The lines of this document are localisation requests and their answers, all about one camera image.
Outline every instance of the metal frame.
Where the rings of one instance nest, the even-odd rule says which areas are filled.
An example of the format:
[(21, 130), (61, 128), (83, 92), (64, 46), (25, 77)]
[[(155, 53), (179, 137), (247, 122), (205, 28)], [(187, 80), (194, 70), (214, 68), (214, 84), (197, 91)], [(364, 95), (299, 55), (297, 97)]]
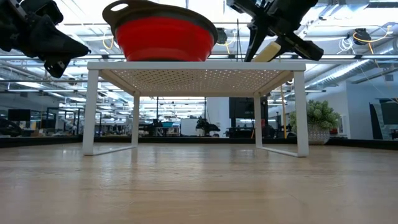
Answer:
[[(112, 70), (135, 70), (135, 69), (228, 69), (228, 70), (283, 70), (278, 76), (263, 83), (258, 90), (246, 94), (244, 97), (254, 98), (254, 116), (256, 121), (256, 147), (271, 152), (277, 152), (288, 156), (306, 157), (309, 154), (308, 146), (308, 128), (307, 128), (307, 102), (305, 99), (305, 64), (292, 63), (231, 63), (231, 62), (90, 62), (88, 64), (88, 88), (85, 108), (85, 130), (83, 136), (83, 152), (85, 156), (95, 156), (110, 152), (117, 152), (126, 149), (136, 148), (138, 146), (139, 131), (139, 99), (140, 96), (151, 96), (156, 93), (145, 93), (143, 95), (138, 89), (126, 83), (123, 79), (115, 75)], [(132, 122), (131, 145), (118, 149), (112, 149), (105, 152), (94, 151), (94, 130), (95, 130), (95, 111), (98, 91), (98, 78), (108, 80), (110, 83), (118, 86), (120, 89), (134, 96), (134, 111)], [(268, 94), (281, 84), (294, 78), (296, 110), (297, 110), (297, 145), (298, 152), (287, 152), (278, 149), (263, 147), (262, 145), (262, 127), (261, 127), (261, 102), (260, 97)], [(190, 96), (189, 92), (175, 93), (176, 96)], [(204, 97), (218, 97), (217, 93), (201, 93)], [(231, 90), (230, 93), (223, 93), (222, 96), (236, 96)]]

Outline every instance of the robotic arm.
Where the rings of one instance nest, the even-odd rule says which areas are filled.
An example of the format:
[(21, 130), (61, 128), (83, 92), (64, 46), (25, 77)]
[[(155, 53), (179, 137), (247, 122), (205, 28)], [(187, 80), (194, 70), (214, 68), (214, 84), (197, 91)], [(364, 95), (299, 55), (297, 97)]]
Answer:
[(227, 5), (239, 13), (252, 17), (249, 47), (245, 62), (250, 62), (267, 36), (278, 36), (263, 50), (260, 61), (271, 61), (285, 52), (295, 52), (304, 59), (320, 60), (323, 49), (312, 41), (304, 41), (294, 34), (300, 22), (318, 0), (227, 0)]
[(38, 57), (56, 78), (63, 75), (72, 58), (90, 53), (88, 47), (55, 28), (63, 16), (54, 1), (21, 1), (0, 0), (0, 49)]

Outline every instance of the white shelf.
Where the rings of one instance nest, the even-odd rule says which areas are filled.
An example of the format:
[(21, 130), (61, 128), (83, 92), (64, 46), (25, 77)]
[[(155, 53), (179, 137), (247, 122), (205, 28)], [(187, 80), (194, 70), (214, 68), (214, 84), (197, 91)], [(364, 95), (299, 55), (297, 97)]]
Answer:
[(141, 96), (240, 96), (266, 94), (304, 71), (297, 63), (89, 62), (89, 70)]

